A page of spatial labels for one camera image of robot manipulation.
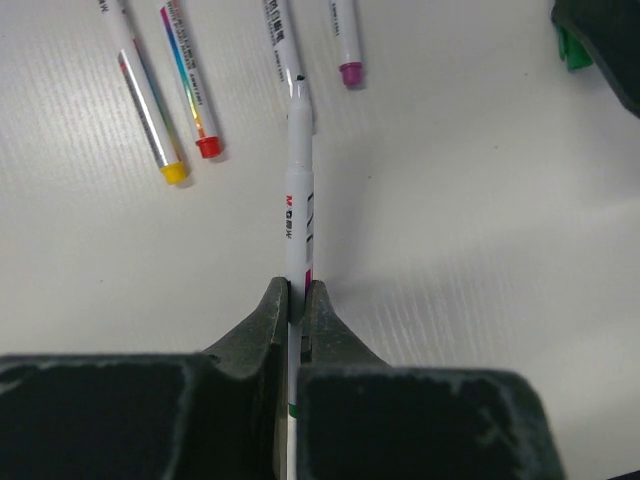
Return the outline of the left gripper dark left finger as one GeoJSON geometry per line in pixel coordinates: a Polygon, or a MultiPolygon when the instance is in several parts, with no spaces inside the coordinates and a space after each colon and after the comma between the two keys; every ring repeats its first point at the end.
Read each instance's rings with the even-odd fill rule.
{"type": "Polygon", "coordinates": [[[210,347],[1,359],[5,479],[282,479],[289,288],[210,347]]]}

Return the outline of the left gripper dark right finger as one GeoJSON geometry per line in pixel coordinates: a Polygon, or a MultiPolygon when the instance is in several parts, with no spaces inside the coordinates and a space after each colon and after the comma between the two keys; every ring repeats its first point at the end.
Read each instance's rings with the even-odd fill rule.
{"type": "Polygon", "coordinates": [[[393,367],[336,314],[324,283],[306,304],[298,374],[301,479],[562,479],[543,403],[521,375],[393,367]]]}

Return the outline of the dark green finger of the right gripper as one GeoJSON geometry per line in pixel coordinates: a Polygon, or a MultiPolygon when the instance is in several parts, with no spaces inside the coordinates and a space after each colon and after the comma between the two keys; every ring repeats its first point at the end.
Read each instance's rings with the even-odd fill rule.
{"type": "Polygon", "coordinates": [[[622,106],[639,115],[639,3],[555,1],[551,22],[588,51],[622,106]]]}

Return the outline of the green pen cap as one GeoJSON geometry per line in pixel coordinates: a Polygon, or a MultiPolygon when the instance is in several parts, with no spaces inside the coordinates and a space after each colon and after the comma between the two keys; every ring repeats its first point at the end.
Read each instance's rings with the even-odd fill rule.
{"type": "Polygon", "coordinates": [[[558,52],[560,59],[565,63],[569,72],[588,68],[593,64],[585,47],[564,27],[555,26],[558,38],[558,52]]]}

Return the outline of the white pen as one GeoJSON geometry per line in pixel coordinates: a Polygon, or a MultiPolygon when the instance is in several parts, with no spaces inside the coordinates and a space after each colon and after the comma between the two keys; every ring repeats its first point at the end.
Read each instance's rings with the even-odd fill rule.
{"type": "Polygon", "coordinates": [[[330,0],[329,11],[338,48],[338,70],[347,88],[359,87],[364,79],[364,65],[354,0],[330,0]]]}
{"type": "Polygon", "coordinates": [[[312,105],[306,78],[293,82],[288,114],[288,163],[285,172],[285,277],[289,284],[287,324],[287,441],[288,479],[296,477],[296,395],[301,365],[303,316],[313,279],[314,172],[312,105]]]}
{"type": "Polygon", "coordinates": [[[136,108],[155,163],[169,185],[178,185],[187,177],[179,140],[166,113],[160,92],[145,65],[123,1],[97,2],[115,45],[118,65],[136,108]]]}
{"type": "Polygon", "coordinates": [[[173,72],[186,116],[192,129],[193,143],[201,157],[213,159],[222,153],[221,139],[206,90],[200,78],[187,22],[179,1],[162,1],[157,9],[171,57],[173,72]]]}
{"type": "Polygon", "coordinates": [[[289,108],[294,81],[298,76],[306,75],[298,51],[289,2],[262,0],[261,3],[275,61],[279,90],[286,108],[289,108]]]}

